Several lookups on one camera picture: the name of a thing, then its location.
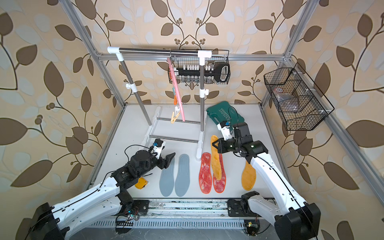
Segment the light blue insole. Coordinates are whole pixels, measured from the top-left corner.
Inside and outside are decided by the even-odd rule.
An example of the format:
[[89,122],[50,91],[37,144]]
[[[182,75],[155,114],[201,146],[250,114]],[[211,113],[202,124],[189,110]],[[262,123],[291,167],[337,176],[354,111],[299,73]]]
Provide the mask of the light blue insole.
[[175,162],[171,161],[168,168],[164,168],[161,172],[159,188],[163,197],[168,197],[173,192],[174,184],[175,184],[174,168],[175,168]]
[[187,154],[180,155],[178,164],[178,174],[175,181],[175,193],[178,197],[183,197],[190,186],[190,158]]

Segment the orange yellow insole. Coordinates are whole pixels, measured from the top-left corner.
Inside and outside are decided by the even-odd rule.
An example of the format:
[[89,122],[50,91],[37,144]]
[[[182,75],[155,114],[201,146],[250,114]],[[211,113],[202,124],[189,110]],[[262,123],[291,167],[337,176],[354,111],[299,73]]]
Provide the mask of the orange yellow insole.
[[214,173],[214,177],[219,181],[222,179],[222,169],[220,163],[220,155],[218,149],[214,147],[214,142],[219,138],[216,135],[211,136],[211,165]]
[[241,178],[241,183],[242,187],[246,191],[250,191],[256,182],[257,179],[257,173],[256,170],[252,167],[251,164],[248,162],[245,162],[245,167],[242,172],[242,178]]

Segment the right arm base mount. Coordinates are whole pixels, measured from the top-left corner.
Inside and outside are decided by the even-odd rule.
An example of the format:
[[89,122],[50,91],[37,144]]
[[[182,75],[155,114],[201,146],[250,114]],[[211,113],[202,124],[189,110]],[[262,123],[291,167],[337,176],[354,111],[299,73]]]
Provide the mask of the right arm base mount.
[[240,198],[240,200],[235,199],[229,199],[227,201],[228,206],[228,215],[229,217],[251,217],[256,218],[260,215],[254,213],[251,211],[248,200],[251,197],[258,196],[259,193],[256,191],[248,192],[246,194],[243,194]]

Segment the white clothes rack with steel bars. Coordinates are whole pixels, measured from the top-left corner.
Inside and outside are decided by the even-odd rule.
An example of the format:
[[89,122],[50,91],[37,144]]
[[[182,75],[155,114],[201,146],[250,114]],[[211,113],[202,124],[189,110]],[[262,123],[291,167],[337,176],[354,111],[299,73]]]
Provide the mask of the white clothes rack with steel bars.
[[108,47],[107,54],[102,55],[103,61],[118,61],[121,73],[124,74],[127,83],[126,89],[139,95],[140,105],[155,103],[169,104],[171,112],[175,110],[173,84],[169,82],[167,58],[171,54],[197,54],[201,66],[201,82],[198,85],[191,83],[179,83],[179,91],[183,102],[185,123],[189,127],[192,123],[192,113],[187,113],[188,104],[198,104],[199,110],[196,124],[198,128],[197,139],[190,143],[197,144],[196,158],[200,160],[203,154],[204,131],[206,125],[205,101],[211,96],[209,85],[204,83],[205,59],[212,56],[212,50],[166,50],[166,49],[136,49],[124,47]]

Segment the plastic bag in basket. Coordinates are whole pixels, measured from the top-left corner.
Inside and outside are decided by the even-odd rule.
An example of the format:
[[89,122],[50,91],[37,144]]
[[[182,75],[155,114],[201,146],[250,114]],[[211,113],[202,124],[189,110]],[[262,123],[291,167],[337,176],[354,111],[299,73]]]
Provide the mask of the plastic bag in basket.
[[284,93],[283,89],[275,88],[273,90],[275,97],[283,112],[298,112],[300,109],[300,101],[297,94],[291,95]]

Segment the black socket bit set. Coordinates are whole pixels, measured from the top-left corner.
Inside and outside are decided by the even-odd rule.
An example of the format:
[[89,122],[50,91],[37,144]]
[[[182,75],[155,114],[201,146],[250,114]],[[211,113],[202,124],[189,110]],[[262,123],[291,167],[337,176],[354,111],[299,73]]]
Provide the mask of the black socket bit set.
[[[182,65],[173,67],[178,82],[199,83],[201,72],[199,65]],[[204,83],[205,84],[227,84],[231,76],[229,63],[212,62],[205,66]]]

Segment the yellow tape measure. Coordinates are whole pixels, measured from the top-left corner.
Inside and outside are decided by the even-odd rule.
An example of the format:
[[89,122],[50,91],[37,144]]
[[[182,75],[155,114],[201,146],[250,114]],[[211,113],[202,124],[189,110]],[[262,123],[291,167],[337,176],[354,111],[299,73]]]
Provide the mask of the yellow tape measure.
[[144,178],[139,178],[138,182],[135,184],[135,187],[139,190],[143,189],[148,184],[148,181]]

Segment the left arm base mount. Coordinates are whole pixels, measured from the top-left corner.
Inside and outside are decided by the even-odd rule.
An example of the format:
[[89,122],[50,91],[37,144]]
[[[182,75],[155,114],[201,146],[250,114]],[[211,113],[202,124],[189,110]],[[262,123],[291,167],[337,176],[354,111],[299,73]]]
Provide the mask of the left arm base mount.
[[121,210],[116,214],[116,233],[118,235],[128,233],[140,217],[147,215],[149,203],[149,200],[134,200],[128,195],[123,201]]

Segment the green plastic tool case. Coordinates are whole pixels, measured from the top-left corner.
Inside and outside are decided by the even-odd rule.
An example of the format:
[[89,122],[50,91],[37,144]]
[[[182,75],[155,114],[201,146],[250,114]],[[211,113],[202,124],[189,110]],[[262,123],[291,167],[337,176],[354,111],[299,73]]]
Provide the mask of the green plastic tool case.
[[227,101],[207,108],[207,114],[219,131],[224,127],[229,127],[232,131],[233,125],[245,122],[245,119]]

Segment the red insole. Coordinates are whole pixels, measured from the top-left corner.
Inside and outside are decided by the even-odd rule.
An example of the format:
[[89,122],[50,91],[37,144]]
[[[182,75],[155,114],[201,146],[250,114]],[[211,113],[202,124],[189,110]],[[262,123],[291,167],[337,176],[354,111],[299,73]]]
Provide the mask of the red insole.
[[211,154],[203,153],[199,172],[199,186],[203,194],[209,194],[212,189]]
[[216,178],[216,176],[213,175],[213,186],[214,186],[215,191],[217,193],[221,194],[225,190],[226,181],[227,181],[222,154],[219,154],[219,161],[220,161],[220,165],[221,165],[222,177],[220,180],[218,180]]

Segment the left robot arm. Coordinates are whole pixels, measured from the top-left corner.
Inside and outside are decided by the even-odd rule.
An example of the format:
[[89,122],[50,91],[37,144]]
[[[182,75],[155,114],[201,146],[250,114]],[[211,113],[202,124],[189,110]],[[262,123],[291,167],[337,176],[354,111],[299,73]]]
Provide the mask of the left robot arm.
[[134,211],[128,189],[154,168],[170,166],[175,153],[137,151],[121,168],[100,184],[62,203],[39,206],[30,222],[26,240],[68,240],[91,224],[109,216],[127,216]]

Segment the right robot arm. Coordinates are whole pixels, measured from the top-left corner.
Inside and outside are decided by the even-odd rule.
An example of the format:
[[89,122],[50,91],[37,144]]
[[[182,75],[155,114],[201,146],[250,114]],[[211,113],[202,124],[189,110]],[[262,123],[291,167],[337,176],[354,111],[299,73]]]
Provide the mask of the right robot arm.
[[307,201],[292,187],[276,167],[268,149],[261,141],[254,141],[246,123],[231,125],[222,121],[218,129],[223,137],[212,147],[218,153],[233,152],[245,158],[260,175],[276,201],[272,204],[253,191],[242,196],[244,210],[263,217],[281,240],[310,240],[318,237],[321,211],[315,203]]

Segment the pink multi-clip hanger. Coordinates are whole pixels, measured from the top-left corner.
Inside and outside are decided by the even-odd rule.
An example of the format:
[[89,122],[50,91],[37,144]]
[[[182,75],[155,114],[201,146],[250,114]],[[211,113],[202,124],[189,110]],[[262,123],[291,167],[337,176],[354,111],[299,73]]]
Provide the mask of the pink multi-clip hanger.
[[186,119],[185,119],[185,113],[184,113],[184,109],[183,109],[183,102],[182,102],[182,98],[180,95],[180,91],[179,91],[179,87],[178,87],[178,83],[177,83],[177,78],[176,78],[175,70],[174,70],[173,65],[172,65],[171,58],[167,58],[167,63],[169,65],[169,70],[170,70],[170,74],[171,74],[171,81],[173,84],[174,96],[176,97],[176,100],[177,100],[177,102],[174,104],[175,110],[172,113],[171,123],[174,124],[179,116],[181,116],[182,121],[185,122]]

